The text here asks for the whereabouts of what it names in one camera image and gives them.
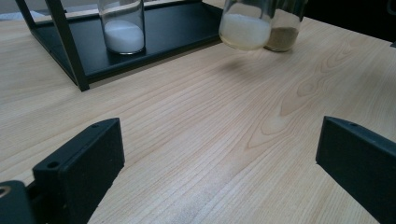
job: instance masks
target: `wood grain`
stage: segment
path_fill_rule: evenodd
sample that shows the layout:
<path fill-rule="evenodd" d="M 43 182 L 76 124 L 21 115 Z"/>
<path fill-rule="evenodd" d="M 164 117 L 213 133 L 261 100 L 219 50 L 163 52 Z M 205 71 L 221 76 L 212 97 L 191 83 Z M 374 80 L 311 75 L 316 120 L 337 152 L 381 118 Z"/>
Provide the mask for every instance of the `wood grain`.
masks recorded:
<path fill-rule="evenodd" d="M 305 18 L 286 53 L 217 44 L 80 92 L 2 21 L 0 181 L 117 117 L 125 167 L 90 223 L 375 223 L 315 155 L 325 115 L 396 141 L 389 45 Z"/>

